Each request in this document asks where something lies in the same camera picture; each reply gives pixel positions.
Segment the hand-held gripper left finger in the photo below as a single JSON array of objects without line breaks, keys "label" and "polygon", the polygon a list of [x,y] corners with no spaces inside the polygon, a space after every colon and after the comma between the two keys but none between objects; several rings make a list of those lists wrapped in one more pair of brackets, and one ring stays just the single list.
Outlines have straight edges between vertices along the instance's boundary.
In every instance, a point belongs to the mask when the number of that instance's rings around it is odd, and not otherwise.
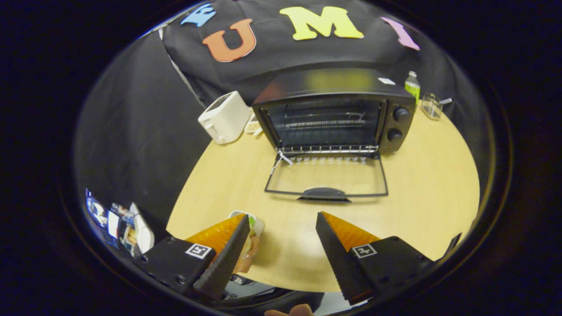
[{"label": "hand-held gripper left finger", "polygon": [[222,242],[212,246],[208,236],[180,240],[172,236],[136,257],[140,271],[188,298],[217,300],[222,295],[250,232],[247,214],[225,220]]}]

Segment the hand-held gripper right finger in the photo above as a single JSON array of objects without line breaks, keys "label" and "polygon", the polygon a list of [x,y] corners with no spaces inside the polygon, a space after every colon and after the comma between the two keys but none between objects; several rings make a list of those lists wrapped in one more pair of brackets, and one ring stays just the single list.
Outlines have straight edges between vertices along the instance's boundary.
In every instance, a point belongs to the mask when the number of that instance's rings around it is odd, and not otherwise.
[{"label": "hand-held gripper right finger", "polygon": [[399,292],[434,265],[397,236],[379,238],[327,212],[318,213],[315,228],[343,297],[352,305]]}]

